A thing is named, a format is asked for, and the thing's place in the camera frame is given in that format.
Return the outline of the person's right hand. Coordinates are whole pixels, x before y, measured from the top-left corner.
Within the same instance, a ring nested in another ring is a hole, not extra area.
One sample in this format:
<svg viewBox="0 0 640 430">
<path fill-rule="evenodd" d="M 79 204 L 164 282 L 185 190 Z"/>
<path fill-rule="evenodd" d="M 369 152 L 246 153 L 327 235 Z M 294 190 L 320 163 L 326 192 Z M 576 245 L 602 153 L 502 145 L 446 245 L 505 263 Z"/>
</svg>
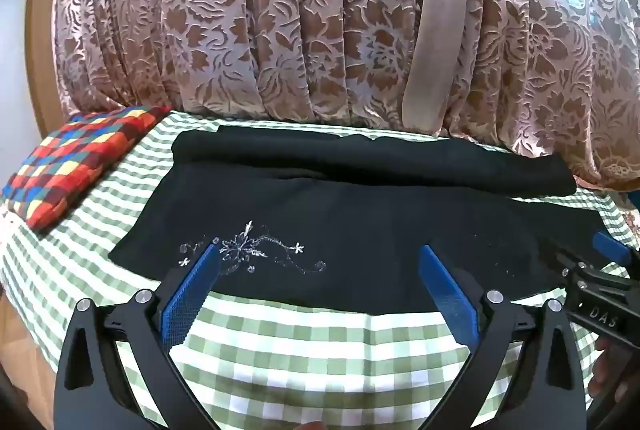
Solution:
<svg viewBox="0 0 640 430">
<path fill-rule="evenodd" d="M 621 358 L 626 351 L 625 348 L 621 348 L 604 337 L 597 338 L 596 350 L 601 354 L 592 366 L 592 377 L 587 389 L 590 398 L 597 398 L 600 395 L 608 382 L 608 377 L 611 376 L 614 362 Z"/>
</svg>

